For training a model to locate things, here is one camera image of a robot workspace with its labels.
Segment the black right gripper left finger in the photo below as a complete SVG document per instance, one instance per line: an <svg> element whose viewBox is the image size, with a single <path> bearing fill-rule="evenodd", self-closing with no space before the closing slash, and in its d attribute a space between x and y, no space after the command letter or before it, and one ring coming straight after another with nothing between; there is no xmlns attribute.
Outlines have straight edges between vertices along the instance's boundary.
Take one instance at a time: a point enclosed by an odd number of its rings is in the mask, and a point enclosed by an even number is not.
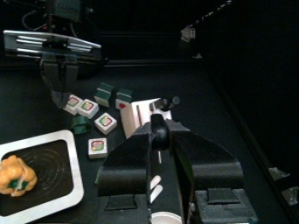
<svg viewBox="0 0 299 224"><path fill-rule="evenodd" d="M147 123L108 153L99 167L99 224L150 224L151 139Z"/></svg>

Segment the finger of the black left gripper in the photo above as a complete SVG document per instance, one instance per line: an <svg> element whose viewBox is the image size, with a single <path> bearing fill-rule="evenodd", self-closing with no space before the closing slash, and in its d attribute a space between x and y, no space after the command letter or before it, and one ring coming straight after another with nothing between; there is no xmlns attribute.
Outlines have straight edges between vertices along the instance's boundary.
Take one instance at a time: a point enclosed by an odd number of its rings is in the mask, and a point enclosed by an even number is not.
<svg viewBox="0 0 299 224"><path fill-rule="evenodd" d="M51 98L59 109L63 109L68 100L68 93L64 89L60 65L54 57L42 58L42 78L51 91Z"/></svg>
<svg viewBox="0 0 299 224"><path fill-rule="evenodd" d="M64 75L63 75L63 90L71 91L79 76L79 64L76 61L67 61L64 63Z"/></svg>

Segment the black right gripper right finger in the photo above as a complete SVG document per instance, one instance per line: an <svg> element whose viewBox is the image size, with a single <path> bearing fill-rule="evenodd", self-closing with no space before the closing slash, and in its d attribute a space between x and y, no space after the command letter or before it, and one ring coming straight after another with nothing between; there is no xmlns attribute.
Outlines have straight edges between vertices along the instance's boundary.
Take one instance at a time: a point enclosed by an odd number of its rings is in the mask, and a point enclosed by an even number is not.
<svg viewBox="0 0 299 224"><path fill-rule="evenodd" d="M167 122L184 224L258 224L232 154L172 120Z"/></svg>

